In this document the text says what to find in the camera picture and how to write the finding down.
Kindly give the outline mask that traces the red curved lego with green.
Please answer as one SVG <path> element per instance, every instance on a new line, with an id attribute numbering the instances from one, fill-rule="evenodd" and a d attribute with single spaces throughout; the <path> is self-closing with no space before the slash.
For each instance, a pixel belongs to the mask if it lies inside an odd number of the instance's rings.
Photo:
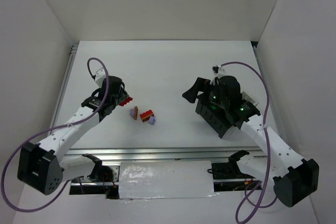
<path id="1" fill-rule="evenodd" d="M 122 102 L 119 103 L 119 106 L 125 106 L 126 104 L 128 104 L 132 100 L 133 100 L 132 97 L 127 97 L 124 101 L 122 101 Z"/>

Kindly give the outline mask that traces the red brown lego brick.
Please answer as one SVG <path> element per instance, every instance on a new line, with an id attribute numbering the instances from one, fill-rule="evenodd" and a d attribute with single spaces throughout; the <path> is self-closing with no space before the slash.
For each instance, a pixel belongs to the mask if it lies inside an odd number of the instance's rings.
<path id="1" fill-rule="evenodd" d="M 140 119 L 142 122 L 146 122 L 150 119 L 150 117 L 154 116 L 154 113 L 152 110 L 147 110 L 140 114 Z"/>

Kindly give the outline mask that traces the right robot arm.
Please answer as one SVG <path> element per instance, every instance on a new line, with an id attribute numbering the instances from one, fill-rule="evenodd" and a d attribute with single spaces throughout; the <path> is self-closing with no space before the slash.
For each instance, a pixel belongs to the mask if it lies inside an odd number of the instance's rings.
<path id="1" fill-rule="evenodd" d="M 197 104 L 196 113 L 219 137 L 236 127 L 270 157 L 269 184 L 285 206 L 293 207 L 317 190 L 318 163 L 314 159 L 305 160 L 265 125 L 260 111 L 244 99 L 235 77 L 222 76 L 214 80 L 198 77 L 182 97 Z"/>

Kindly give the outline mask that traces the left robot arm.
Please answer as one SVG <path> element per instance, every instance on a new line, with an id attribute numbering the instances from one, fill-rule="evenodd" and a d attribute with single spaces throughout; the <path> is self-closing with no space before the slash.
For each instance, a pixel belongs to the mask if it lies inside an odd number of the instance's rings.
<path id="1" fill-rule="evenodd" d="M 101 86 L 86 98 L 77 112 L 67 121 L 65 128 L 53 131 L 36 144 L 28 142 L 20 150 L 17 177 L 30 187 L 50 195 L 61 182 L 77 177 L 91 181 L 101 180 L 104 172 L 111 169 L 92 154 L 82 154 L 69 161 L 65 154 L 88 131 L 110 115 L 117 106 L 132 100 L 121 78 L 108 76 L 97 78 Z"/>

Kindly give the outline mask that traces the brown flat lego plate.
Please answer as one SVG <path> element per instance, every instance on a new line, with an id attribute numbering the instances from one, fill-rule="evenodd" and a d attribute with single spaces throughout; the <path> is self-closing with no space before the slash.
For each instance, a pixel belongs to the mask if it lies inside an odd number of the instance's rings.
<path id="1" fill-rule="evenodd" d="M 137 117 L 138 117 L 138 107 L 135 106 L 133 109 L 133 118 L 137 120 Z"/>

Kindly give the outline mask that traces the black compartment container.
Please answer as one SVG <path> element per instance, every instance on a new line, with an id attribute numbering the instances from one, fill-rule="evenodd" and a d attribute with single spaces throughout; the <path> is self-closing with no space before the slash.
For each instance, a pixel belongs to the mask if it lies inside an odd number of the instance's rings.
<path id="1" fill-rule="evenodd" d="M 202 94 L 198 97 L 195 112 L 199 114 L 208 125 L 218 134 L 219 138 L 223 138 L 226 132 L 232 128 L 241 126 L 246 120 L 244 118 L 236 118 L 229 120 L 224 109 L 208 102 Z"/>

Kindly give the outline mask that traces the lavender lego brick front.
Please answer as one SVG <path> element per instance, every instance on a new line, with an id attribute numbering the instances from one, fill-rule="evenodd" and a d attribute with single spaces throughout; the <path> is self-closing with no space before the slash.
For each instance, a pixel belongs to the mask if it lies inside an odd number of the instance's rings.
<path id="1" fill-rule="evenodd" d="M 155 124 L 155 121 L 156 121 L 156 119 L 155 119 L 154 116 L 151 116 L 151 117 L 149 118 L 149 120 L 148 120 L 148 122 L 149 122 L 150 125 L 154 125 L 154 124 Z"/>

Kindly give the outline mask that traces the white taped cover sheet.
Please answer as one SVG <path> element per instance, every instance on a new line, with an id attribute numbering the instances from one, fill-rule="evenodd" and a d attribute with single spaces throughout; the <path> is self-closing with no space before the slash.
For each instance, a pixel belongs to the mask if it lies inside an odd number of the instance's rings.
<path id="1" fill-rule="evenodd" d="M 215 195 L 209 161 L 124 162 L 121 199 L 206 198 Z"/>

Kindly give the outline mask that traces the aluminium right rail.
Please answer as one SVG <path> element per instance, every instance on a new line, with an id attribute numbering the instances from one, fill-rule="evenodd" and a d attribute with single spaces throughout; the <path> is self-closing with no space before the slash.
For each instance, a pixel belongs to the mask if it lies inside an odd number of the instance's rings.
<path id="1" fill-rule="evenodd" d="M 272 118 L 273 118 L 273 121 L 274 121 L 272 123 L 272 128 L 277 130 L 277 133 L 280 135 L 280 137 L 285 137 L 281 122 L 279 121 L 279 118 L 278 118 L 278 111 L 274 107 L 274 104 L 272 102 L 272 95 L 271 95 L 270 86 L 268 85 L 268 81 L 266 79 L 266 73 L 265 73 L 263 64 L 261 62 L 261 58 L 260 58 L 258 50 L 257 50 L 258 42 L 257 41 L 251 41 L 251 46 L 252 46 L 254 54 L 255 54 L 255 58 L 256 58 L 256 61 L 257 61 L 257 64 L 258 64 L 260 74 L 263 77 L 263 80 L 264 80 L 264 82 L 267 86 L 267 89 L 268 89 L 269 100 L 270 100 L 269 111 L 272 112 Z"/>

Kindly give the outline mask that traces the aluminium front rail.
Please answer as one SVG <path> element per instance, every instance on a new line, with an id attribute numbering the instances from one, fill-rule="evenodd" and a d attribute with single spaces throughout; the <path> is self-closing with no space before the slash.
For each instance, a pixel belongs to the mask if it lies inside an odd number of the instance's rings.
<path id="1" fill-rule="evenodd" d="M 186 161 L 204 159 L 216 161 L 227 159 L 234 153 L 245 150 L 256 157 L 266 156 L 258 147 L 179 147 L 179 148 L 112 148 L 112 149 L 72 149 L 67 158 L 92 154 L 103 161 L 149 162 L 149 161 Z"/>

